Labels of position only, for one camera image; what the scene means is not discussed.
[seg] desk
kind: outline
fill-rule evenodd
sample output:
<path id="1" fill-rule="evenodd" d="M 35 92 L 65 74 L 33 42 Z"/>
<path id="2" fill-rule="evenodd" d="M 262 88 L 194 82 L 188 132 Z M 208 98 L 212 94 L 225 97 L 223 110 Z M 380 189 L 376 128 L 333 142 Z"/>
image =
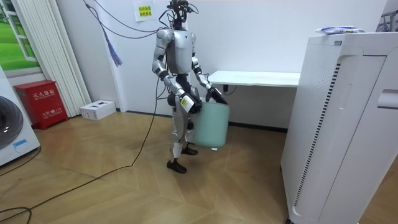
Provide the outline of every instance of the desk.
<path id="1" fill-rule="evenodd" d="M 217 71 L 209 75 L 213 84 L 246 85 L 246 86 L 276 86 L 297 87 L 300 73 L 294 72 L 237 72 Z"/>

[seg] white curtain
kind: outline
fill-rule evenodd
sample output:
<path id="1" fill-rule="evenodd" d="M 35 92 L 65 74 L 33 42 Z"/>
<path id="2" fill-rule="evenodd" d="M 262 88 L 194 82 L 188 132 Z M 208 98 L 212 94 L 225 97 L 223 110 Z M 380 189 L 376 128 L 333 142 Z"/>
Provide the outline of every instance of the white curtain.
<path id="1" fill-rule="evenodd" d="M 47 79 L 57 82 L 69 117 L 91 103 L 55 0 L 12 0 Z"/>

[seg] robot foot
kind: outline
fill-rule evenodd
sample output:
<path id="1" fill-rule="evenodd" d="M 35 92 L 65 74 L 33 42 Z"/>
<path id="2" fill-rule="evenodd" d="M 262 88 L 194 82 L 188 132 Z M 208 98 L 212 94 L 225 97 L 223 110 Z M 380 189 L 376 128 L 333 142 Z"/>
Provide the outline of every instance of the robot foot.
<path id="1" fill-rule="evenodd" d="M 198 154 L 197 150 L 191 149 L 189 147 L 186 147 L 185 149 L 182 149 L 181 154 L 186 154 L 190 156 L 194 156 Z"/>
<path id="2" fill-rule="evenodd" d="M 174 160 L 174 162 L 168 161 L 167 168 L 172 169 L 179 174 L 184 174 L 187 172 L 187 168 L 181 166 L 176 160 Z"/>

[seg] black cable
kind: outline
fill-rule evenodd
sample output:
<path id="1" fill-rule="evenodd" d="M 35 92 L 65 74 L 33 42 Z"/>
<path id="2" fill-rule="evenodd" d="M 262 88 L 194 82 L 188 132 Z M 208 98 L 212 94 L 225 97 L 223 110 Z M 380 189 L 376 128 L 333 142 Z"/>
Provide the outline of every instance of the black cable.
<path id="1" fill-rule="evenodd" d="M 159 19 L 158 19 L 158 21 L 161 23 L 161 24 L 163 24 L 163 25 L 165 25 L 167 28 L 170 28 L 166 23 L 164 23 L 161 19 L 163 18 L 163 16 L 167 13 L 167 12 L 169 12 L 169 11 L 171 11 L 170 9 L 168 9 L 168 10 L 165 10 L 161 15 L 160 15 L 160 17 L 159 17 Z"/>
<path id="2" fill-rule="evenodd" d="M 160 80 L 160 78 L 157 79 L 155 96 L 157 95 L 157 90 L 158 90 L 158 87 L 159 87 L 159 80 Z M 41 205 L 43 205 L 43 204 L 45 204 L 45 203 L 47 203 L 47 202 L 49 202 L 49 201 L 51 201 L 51 200 L 57 198 L 57 197 L 60 197 L 60 196 L 62 196 L 62 195 L 64 195 L 64 194 L 67 194 L 67 193 L 69 193 L 69 192 L 71 192 L 71 191 L 73 191 L 73 190 L 79 189 L 80 187 L 86 186 L 86 185 L 88 185 L 88 184 L 90 184 L 90 183 L 92 183 L 92 182 L 94 182 L 94 181 L 96 181 L 96 180 L 98 180 L 98 179 L 100 179 L 100 178 L 102 178 L 102 177 L 104 177 L 104 176 L 106 176 L 106 175 L 112 173 L 112 172 L 115 172 L 115 171 L 120 170 L 120 169 L 123 169 L 123 168 L 132 167 L 132 166 L 134 165 L 134 163 L 137 161 L 137 159 L 139 158 L 139 156 L 141 155 L 141 152 L 142 152 L 142 150 L 143 150 L 143 148 L 144 148 L 144 146 L 145 146 L 145 143 L 146 143 L 146 141 L 147 141 L 147 138 L 148 138 L 148 136 L 149 136 L 150 130 L 152 129 L 152 125 L 153 125 L 154 120 L 155 120 L 155 114 L 156 114 L 156 109 L 157 109 L 157 100 L 158 100 L 158 99 L 157 99 L 157 97 L 156 97 L 156 100 L 155 100 L 155 110 L 154 110 L 154 113 L 153 113 L 153 115 L 152 115 L 152 121 L 150 122 L 148 132 L 147 132 L 147 134 L 146 134 L 146 136 L 145 136 L 145 138 L 144 138 L 144 141 L 142 142 L 142 145 L 141 145 L 141 148 L 140 148 L 140 150 L 139 150 L 139 152 L 138 152 L 138 155 L 137 155 L 136 158 L 133 160 L 133 162 L 131 163 L 131 165 L 129 165 L 129 166 L 123 166 L 123 167 L 119 167 L 119 168 L 117 168 L 117 169 L 111 170 L 111 171 L 109 171 L 109 172 L 107 172 L 107 173 L 105 173 L 105 174 L 103 174 L 103 175 L 101 175 L 101 176 L 99 176 L 99 177 L 96 177 L 96 178 L 94 178 L 93 180 L 90 180 L 90 181 L 88 181 L 88 182 L 86 182 L 86 183 L 84 183 L 84 184 L 82 184 L 82 185 L 79 185 L 79 186 L 77 186 L 77 187 L 74 187 L 74 188 L 72 188 L 72 189 L 70 189 L 70 190 L 67 190 L 66 192 L 60 193 L 60 194 L 58 194 L 58 195 L 56 195 L 56 196 L 53 196 L 53 197 L 51 197 L 51 198 L 49 198 L 49 199 L 47 199 L 47 200 L 45 200 L 45 201 L 43 201 L 43 202 L 40 202 L 40 203 L 38 203 L 37 205 L 35 205 L 35 206 L 33 206 L 33 207 L 30 207 L 30 208 L 27 208 L 27 207 L 17 207 L 17 208 L 8 208 L 8 209 L 5 209 L 5 210 L 2 210 L 2 211 L 0 211 L 0 213 L 4 213 L 4 212 L 7 212 L 7 211 L 11 211 L 11 210 L 17 210 L 17 209 L 25 209 L 23 212 L 19 212 L 19 213 L 15 214 L 15 215 L 13 215 L 13 216 L 11 216 L 11 217 L 8 217 L 8 218 L 5 218 L 5 219 L 3 219 L 3 220 L 0 220 L 0 223 L 1 223 L 1 222 L 4 222 L 4 221 L 6 221 L 6 220 L 9 220 L 9 219 L 11 219 L 11 218 L 13 218 L 13 217 L 15 217 L 15 216 L 17 216 L 17 215 L 20 215 L 20 214 L 22 214 L 22 213 L 29 212 L 29 219 L 28 219 L 28 221 L 26 222 L 26 223 L 28 224 L 28 223 L 30 222 L 30 218 L 31 218 L 31 216 L 32 216 L 32 209 L 37 208 L 37 207 L 39 207 L 39 206 L 41 206 Z"/>
<path id="3" fill-rule="evenodd" d="M 231 92 L 231 93 L 226 93 L 226 92 L 224 92 L 224 94 L 226 95 L 226 96 L 230 96 L 230 95 L 232 95 L 232 93 L 234 93 L 235 92 L 235 90 L 236 90 L 236 88 L 237 88 L 238 86 L 237 85 L 235 85 L 235 89 Z"/>
<path id="4" fill-rule="evenodd" d="M 156 32 L 157 32 L 157 31 L 155 31 L 155 32 L 153 32 L 153 33 L 150 33 L 150 34 L 145 35 L 145 36 L 142 36 L 142 37 L 129 37 L 129 36 L 125 36 L 125 35 L 122 35 L 122 34 L 118 34 L 117 32 L 111 30 L 110 28 L 108 28 L 106 25 L 104 25 L 104 24 L 101 22 L 101 20 L 100 20 L 100 18 L 99 18 L 99 15 L 98 15 L 98 12 L 97 12 L 97 10 L 95 10 L 95 8 L 93 8 L 93 7 L 91 7 L 91 6 L 87 6 L 87 8 L 88 8 L 88 10 L 92 13 L 92 15 L 95 17 L 95 19 L 99 22 L 99 24 L 101 25 L 102 29 L 105 28 L 105 29 L 111 31 L 112 33 L 114 33 L 114 34 L 116 34 L 116 35 L 118 35 L 118 36 L 120 36 L 120 37 L 124 37 L 124 38 L 127 38 L 127 39 L 142 39 L 142 38 L 148 37 L 148 36 L 150 36 L 150 35 L 154 35 L 154 34 L 156 34 Z"/>
<path id="5" fill-rule="evenodd" d="M 194 13 L 196 13 L 196 14 L 199 14 L 199 9 L 194 5 L 194 4 L 191 4 L 191 3 L 189 3 L 189 5 L 190 6 L 193 6 L 197 11 L 195 12 L 194 10 L 192 10 L 192 12 L 194 12 Z"/>
<path id="6" fill-rule="evenodd" d="M 161 94 L 159 94 L 159 96 L 156 96 L 156 99 L 157 100 L 163 100 L 164 98 L 160 98 L 162 95 L 163 95 L 163 93 L 166 91 L 166 84 L 163 82 L 163 85 L 164 85 L 164 88 L 163 88 L 163 91 L 162 91 L 162 93 Z"/>
<path id="7" fill-rule="evenodd" d="M 156 32 L 156 31 L 157 31 L 157 30 L 140 30 L 140 29 L 133 28 L 133 27 L 131 27 L 131 26 L 129 26 L 129 25 L 123 23 L 122 21 L 120 21 L 120 20 L 117 19 L 116 17 L 114 17 L 114 16 L 113 16 L 110 12 L 108 12 L 97 0 L 94 0 L 94 2 L 97 3 L 97 5 L 99 5 L 99 6 L 102 8 L 102 10 L 103 10 L 104 12 L 106 12 L 106 13 L 107 13 L 108 15 L 110 15 L 114 20 L 118 21 L 120 24 L 124 25 L 125 27 L 128 27 L 128 28 L 130 28 L 130 29 L 132 29 L 132 30 L 136 30 L 136 31 L 139 31 L 139 32 Z"/>
<path id="8" fill-rule="evenodd" d="M 32 158 L 30 158 L 28 161 L 24 162 L 23 164 L 21 164 L 21 165 L 15 167 L 15 168 L 13 168 L 13 169 L 11 169 L 11 170 L 9 170 L 9 171 L 3 173 L 3 174 L 0 174 L 0 177 L 1 177 L 1 176 L 4 176 L 4 175 L 6 175 L 6 174 L 8 174 L 9 172 L 13 171 L 14 169 L 20 168 L 21 166 L 27 164 L 29 161 L 31 161 L 32 159 L 34 159 L 34 158 L 40 153 L 40 151 L 42 150 L 42 148 L 41 148 L 40 146 L 39 146 L 38 148 L 39 148 L 39 150 L 37 151 L 36 155 L 34 155 Z"/>
<path id="9" fill-rule="evenodd" d="M 173 27 L 174 16 L 167 13 L 167 20 L 169 21 L 170 27 Z"/>
<path id="10" fill-rule="evenodd" d="M 8 211 L 19 210 L 19 209 L 24 209 L 24 211 L 23 211 L 23 212 L 20 212 L 20 213 L 17 213 L 17 214 L 15 214 L 15 215 L 11 216 L 11 217 L 5 218 L 5 219 L 1 220 L 0 222 L 6 221 L 6 220 L 8 220 L 8 219 L 10 219 L 10 218 L 15 217 L 16 215 L 19 215 L 19 214 L 24 213 L 24 212 L 29 212 L 29 217 L 28 217 L 28 219 L 27 219 L 27 221 L 26 221 L 26 224 L 28 224 L 28 223 L 30 222 L 30 219 L 32 218 L 32 210 L 31 210 L 30 208 L 27 208 L 27 207 L 8 208 L 8 209 L 5 209 L 5 210 L 3 210 L 3 211 L 0 211 L 0 214 L 1 214 L 1 213 L 4 213 L 4 212 L 8 212 Z"/>

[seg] humanoid robot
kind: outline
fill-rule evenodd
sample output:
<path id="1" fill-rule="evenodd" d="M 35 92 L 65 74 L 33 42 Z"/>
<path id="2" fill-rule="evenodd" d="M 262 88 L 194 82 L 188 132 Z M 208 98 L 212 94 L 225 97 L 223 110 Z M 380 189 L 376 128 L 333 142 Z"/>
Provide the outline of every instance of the humanoid robot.
<path id="1" fill-rule="evenodd" d="M 199 84 L 207 89 L 206 101 L 213 98 L 218 103 L 227 104 L 220 91 L 211 86 L 206 75 L 202 74 L 198 59 L 195 57 L 195 34 L 186 31 L 182 24 L 187 20 L 187 13 L 193 12 L 188 1 L 172 0 L 167 6 L 175 13 L 171 29 L 161 29 L 156 33 L 156 48 L 152 71 L 170 89 L 167 103 L 172 107 L 174 130 L 170 143 L 172 158 L 167 163 L 169 169 L 184 174 L 187 168 L 177 161 L 181 154 L 196 155 L 198 151 L 190 149 L 188 133 L 193 131 L 192 115 L 201 110 L 198 89 L 187 80 L 193 70 Z M 166 62 L 170 73 L 163 63 Z"/>

